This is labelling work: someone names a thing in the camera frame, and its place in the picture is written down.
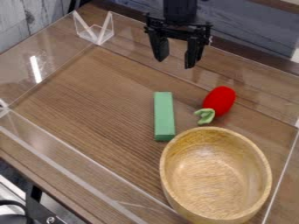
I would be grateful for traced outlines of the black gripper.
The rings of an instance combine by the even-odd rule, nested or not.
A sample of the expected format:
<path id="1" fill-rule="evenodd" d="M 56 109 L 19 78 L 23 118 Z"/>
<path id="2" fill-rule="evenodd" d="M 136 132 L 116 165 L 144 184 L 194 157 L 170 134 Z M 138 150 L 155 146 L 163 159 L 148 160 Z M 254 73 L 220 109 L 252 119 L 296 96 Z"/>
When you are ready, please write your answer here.
<path id="1" fill-rule="evenodd" d="M 162 14 L 146 13 L 144 33 L 148 35 L 154 56 L 162 62 L 170 55 L 168 39 L 187 41 L 184 68 L 194 68 L 202 59 L 204 46 L 211 44 L 211 22 L 200 17 L 187 22 L 167 20 Z"/>

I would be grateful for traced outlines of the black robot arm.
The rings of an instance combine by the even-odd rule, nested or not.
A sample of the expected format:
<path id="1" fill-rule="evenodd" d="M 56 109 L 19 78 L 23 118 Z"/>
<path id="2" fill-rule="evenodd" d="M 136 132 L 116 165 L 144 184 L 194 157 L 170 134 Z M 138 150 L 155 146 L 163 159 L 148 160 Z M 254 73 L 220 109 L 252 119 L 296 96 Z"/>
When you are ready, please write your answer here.
<path id="1" fill-rule="evenodd" d="M 211 22 L 198 17 L 198 0 L 163 0 L 163 10 L 144 14 L 154 57 L 163 62 L 170 55 L 168 39 L 187 42 L 184 68 L 202 60 L 204 46 L 211 44 Z"/>

